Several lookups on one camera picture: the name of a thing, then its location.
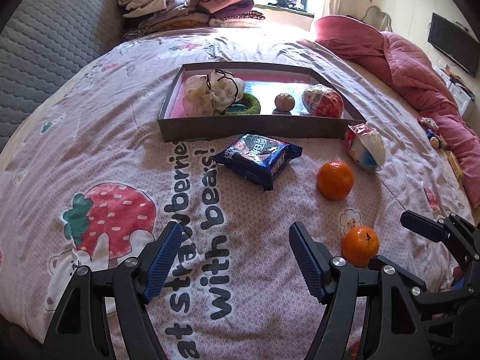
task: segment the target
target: toy egg in plastic wrapper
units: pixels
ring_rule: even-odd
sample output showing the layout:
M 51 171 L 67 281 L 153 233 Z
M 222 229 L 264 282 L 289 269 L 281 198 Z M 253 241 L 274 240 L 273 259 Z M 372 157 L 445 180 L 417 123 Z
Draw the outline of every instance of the toy egg in plastic wrapper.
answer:
M 385 144 L 376 128 L 364 123 L 349 126 L 345 140 L 350 157 L 361 168 L 374 172 L 385 163 Z
M 343 113 L 343 100 L 334 89 L 325 85 L 313 85 L 303 91 L 303 105 L 315 116 L 340 119 Z

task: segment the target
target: blue snack wrapper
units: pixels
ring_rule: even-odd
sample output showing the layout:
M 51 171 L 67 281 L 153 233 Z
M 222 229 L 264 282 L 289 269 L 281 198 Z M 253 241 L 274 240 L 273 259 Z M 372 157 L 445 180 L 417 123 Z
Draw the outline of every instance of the blue snack wrapper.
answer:
M 265 191 L 271 191 L 273 180 L 291 160 L 301 155 L 300 146 L 250 132 L 213 159 L 217 164 L 225 165 L 247 180 L 263 186 Z

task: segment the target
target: orange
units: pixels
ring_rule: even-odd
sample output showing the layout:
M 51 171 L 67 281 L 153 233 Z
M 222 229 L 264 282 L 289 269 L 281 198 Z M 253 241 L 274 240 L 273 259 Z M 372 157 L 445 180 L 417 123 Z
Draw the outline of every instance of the orange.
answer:
M 342 240 L 342 254 L 357 268 L 368 265 L 368 261 L 378 254 L 377 233 L 366 226 L 355 226 Z
M 353 172 L 342 161 L 327 162 L 317 173 L 318 190 L 327 199 L 342 200 L 350 193 L 353 187 Z

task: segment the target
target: tv screen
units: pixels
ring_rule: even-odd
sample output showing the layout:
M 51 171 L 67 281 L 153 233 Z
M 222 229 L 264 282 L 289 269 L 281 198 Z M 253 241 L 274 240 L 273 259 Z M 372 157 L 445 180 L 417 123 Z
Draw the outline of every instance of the tv screen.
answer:
M 473 77 L 480 61 L 480 43 L 458 25 L 433 14 L 428 42 Z

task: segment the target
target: pile of clothes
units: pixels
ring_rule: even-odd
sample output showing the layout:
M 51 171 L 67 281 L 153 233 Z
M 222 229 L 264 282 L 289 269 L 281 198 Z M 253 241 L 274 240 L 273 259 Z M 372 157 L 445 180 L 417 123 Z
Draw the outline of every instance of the pile of clothes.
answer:
M 153 32 L 196 27 L 260 27 L 265 16 L 253 0 L 118 0 L 124 41 Z

